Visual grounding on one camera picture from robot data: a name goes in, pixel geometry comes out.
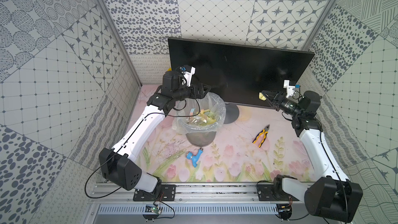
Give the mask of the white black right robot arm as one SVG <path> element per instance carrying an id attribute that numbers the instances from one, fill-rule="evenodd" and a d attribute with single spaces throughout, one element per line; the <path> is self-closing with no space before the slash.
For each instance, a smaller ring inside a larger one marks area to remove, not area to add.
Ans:
<path id="1" fill-rule="evenodd" d="M 273 109 L 291 116 L 291 125 L 307 151 L 316 176 L 316 181 L 308 186 L 294 177 L 278 174 L 272 186 L 274 198 L 297 199 L 305 204 L 312 216 L 351 223 L 363 190 L 359 184 L 350 181 L 328 147 L 322 124 L 316 118 L 320 95 L 306 91 L 294 102 L 287 93 L 263 90 L 259 98 Z"/>

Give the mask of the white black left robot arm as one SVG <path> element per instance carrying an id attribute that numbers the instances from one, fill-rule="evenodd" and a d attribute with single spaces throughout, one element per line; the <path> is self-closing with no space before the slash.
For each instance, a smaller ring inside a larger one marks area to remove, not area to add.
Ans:
<path id="1" fill-rule="evenodd" d="M 135 162 L 156 127 L 170 114 L 177 102 L 203 99 L 211 87 L 193 84 L 195 68 L 185 65 L 163 75 L 163 83 L 149 98 L 143 113 L 127 134 L 111 149 L 99 154 L 102 176 L 129 191 L 140 190 L 157 197 L 161 180 L 144 172 Z"/>

